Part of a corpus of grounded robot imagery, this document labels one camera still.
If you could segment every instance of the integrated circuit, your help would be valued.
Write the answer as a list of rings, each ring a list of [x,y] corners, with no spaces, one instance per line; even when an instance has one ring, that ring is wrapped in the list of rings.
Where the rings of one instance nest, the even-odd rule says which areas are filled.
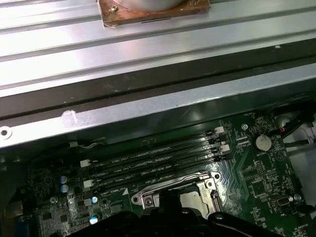
[[[121,202],[116,202],[116,203],[111,203],[111,212],[112,214],[118,213],[122,211],[122,203]]]
[[[262,180],[252,183],[252,189],[255,197],[259,197],[263,194],[266,194],[265,184]]]

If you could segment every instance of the metal rail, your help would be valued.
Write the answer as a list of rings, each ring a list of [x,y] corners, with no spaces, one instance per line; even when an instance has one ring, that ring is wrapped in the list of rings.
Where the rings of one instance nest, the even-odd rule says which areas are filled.
[[[315,0],[215,0],[104,28],[95,0],[0,0],[0,97],[316,37]]]

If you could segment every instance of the screw hole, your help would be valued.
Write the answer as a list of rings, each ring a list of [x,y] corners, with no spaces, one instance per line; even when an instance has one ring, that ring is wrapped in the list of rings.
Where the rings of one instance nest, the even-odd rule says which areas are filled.
[[[2,131],[1,131],[1,135],[2,135],[2,136],[6,136],[7,134],[8,134],[8,131],[7,131],[7,130],[2,130]]]

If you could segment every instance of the microchip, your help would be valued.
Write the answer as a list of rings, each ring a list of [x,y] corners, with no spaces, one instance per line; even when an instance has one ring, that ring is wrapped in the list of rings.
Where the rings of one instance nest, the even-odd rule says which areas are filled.
[[[45,220],[49,220],[49,219],[51,219],[51,213],[50,212],[43,214],[43,220],[44,221]]]
[[[84,206],[84,201],[79,201],[78,206]]]
[[[88,217],[88,216],[89,216],[89,213],[82,214],[82,217]]]
[[[266,193],[266,188],[262,180],[256,183],[253,183],[252,189],[254,191],[255,197],[261,196]]]
[[[111,204],[111,212],[117,213],[122,211],[122,205],[121,203],[113,203]]]
[[[93,191],[88,191],[85,193],[86,198],[92,198],[93,197]]]
[[[61,223],[66,222],[66,221],[68,221],[67,215],[60,216],[60,222]]]
[[[75,194],[80,194],[81,193],[81,188],[80,187],[75,187],[74,192],[75,192]]]

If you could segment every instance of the black plastic part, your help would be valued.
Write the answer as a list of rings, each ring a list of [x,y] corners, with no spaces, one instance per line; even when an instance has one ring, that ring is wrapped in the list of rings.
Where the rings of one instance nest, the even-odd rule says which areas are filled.
[[[218,236],[235,237],[281,237],[280,235],[253,225],[240,218],[224,212],[215,212],[208,217],[208,224],[212,231]]]

